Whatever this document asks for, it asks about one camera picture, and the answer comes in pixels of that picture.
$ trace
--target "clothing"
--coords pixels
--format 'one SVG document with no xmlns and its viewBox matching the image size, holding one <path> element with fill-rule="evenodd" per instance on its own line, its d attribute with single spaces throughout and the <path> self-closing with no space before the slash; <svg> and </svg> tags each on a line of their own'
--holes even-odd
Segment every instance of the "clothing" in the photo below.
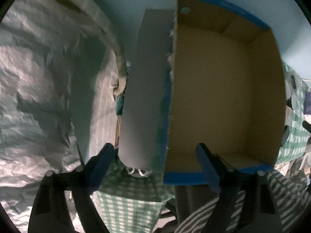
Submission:
<svg viewBox="0 0 311 233">
<path fill-rule="evenodd" d="M 305 187 L 296 185 L 291 180 L 285 178 L 276 170 L 269 171 L 265 174 L 268 184 L 270 185 L 277 209 L 283 226 L 283 232 L 289 232 L 299 218 L 306 211 L 311 202 L 311 195 L 305 190 Z M 231 221 L 227 226 L 226 232 L 233 232 L 238 224 L 245 198 L 245 191 L 240 191 L 235 202 L 235 210 L 231 216 Z M 175 233 L 199 233 L 209 220 L 213 209 L 216 207 L 219 196 L 206 203 L 185 221 L 183 221 Z"/>
</svg>

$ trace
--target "crumpled foil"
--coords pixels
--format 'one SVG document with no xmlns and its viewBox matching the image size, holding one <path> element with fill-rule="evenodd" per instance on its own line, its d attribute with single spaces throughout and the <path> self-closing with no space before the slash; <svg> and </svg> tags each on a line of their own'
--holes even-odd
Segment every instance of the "crumpled foil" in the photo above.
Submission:
<svg viewBox="0 0 311 233">
<path fill-rule="evenodd" d="M 80 165 L 71 77 L 83 39 L 99 33 L 55 0 L 16 0 L 0 24 L 0 202 L 22 233 L 46 171 Z"/>
</svg>

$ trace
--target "green and white fabric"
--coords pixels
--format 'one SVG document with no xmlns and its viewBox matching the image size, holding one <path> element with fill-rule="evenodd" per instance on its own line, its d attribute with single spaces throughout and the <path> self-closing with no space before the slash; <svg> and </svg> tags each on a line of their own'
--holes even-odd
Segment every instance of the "green and white fabric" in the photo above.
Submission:
<svg viewBox="0 0 311 233">
<path fill-rule="evenodd" d="M 111 233 L 152 232 L 162 207 L 174 197 L 174 187 L 163 185 L 161 174 L 132 177 L 120 160 L 112 162 L 98 193 L 102 217 Z"/>
<path fill-rule="evenodd" d="M 283 69 L 284 71 L 294 72 L 294 70 L 285 63 L 283 64 Z M 302 87 L 298 89 L 296 94 L 296 109 L 291 112 L 293 122 L 292 125 L 289 126 L 290 136 L 288 137 L 285 145 L 280 148 L 276 164 L 291 161 L 301 157 L 304 154 L 309 138 L 309 132 L 302 127 L 302 122 L 305 120 L 304 101 L 307 91 L 308 86 L 304 81 L 302 81 Z"/>
</svg>

